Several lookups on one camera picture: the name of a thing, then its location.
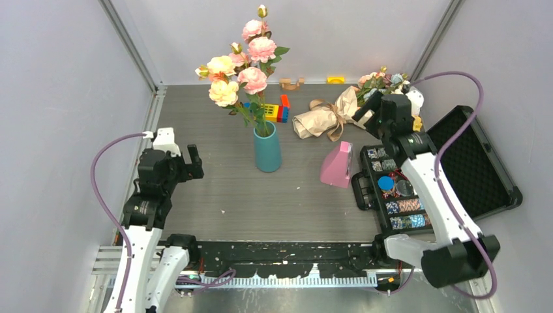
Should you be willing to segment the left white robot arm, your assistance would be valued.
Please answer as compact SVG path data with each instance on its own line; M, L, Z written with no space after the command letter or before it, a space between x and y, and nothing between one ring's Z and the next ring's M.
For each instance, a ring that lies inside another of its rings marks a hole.
M123 207L123 249L105 312L162 312L180 272L199 264L196 237L171 234L164 243L159 265L151 268L176 186L203 178L197 147L188 145L187 149L189 163L170 150L143 151L134 191Z

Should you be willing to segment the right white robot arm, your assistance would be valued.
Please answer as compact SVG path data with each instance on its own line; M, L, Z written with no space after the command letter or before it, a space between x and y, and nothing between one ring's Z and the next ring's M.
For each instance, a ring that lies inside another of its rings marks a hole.
M364 124L366 131L381 140L387 155L413 186L436 241L429 243L397 231L383 232L372 243L374 263L386 268L399 260L418 267L435 288L454 287L488 275L491 286L484 297L491 297L498 287L493 261L500 243L495 235L482 233L444 176L440 159L448 146L438 150L427 133L414 131L411 100L404 94L376 91L355 112L353 120L359 121L376 106L379 110Z

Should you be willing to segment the teal ceramic vase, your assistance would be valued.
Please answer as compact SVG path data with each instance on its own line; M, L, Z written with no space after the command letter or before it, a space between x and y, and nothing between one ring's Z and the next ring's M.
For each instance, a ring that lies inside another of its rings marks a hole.
M263 172L270 173L277 171L282 164L282 154L276 126L273 122L266 122L270 135L263 137L258 134L255 128L254 133L254 155L255 165Z

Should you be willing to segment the tan satin ribbon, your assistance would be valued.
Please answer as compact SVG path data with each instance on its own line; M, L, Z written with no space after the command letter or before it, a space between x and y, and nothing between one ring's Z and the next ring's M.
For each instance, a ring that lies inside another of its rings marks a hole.
M345 118L338 112L338 107L326 100L314 99L309 104L311 118L309 131L314 136L320 136L326 131L332 142L337 142L344 131Z

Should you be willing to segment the paper flower bouquet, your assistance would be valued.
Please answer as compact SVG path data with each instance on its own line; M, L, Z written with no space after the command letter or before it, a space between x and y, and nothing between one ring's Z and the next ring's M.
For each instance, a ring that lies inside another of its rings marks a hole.
M381 67L376 72L361 76L356 85L347 87L334 102L330 103L335 104L338 107L339 114L345 118L346 124L344 127L347 124L354 124L359 128L364 128L361 123L367 122L372 117L372 111L369 110L359 122L355 122L352 117L367 98L375 91L380 91L384 95L399 94L402 87L408 83L409 76L407 74L389 74L386 67ZM311 115L309 109L306 113L292 118L293 130L301 139L319 137L312 135L308 129Z

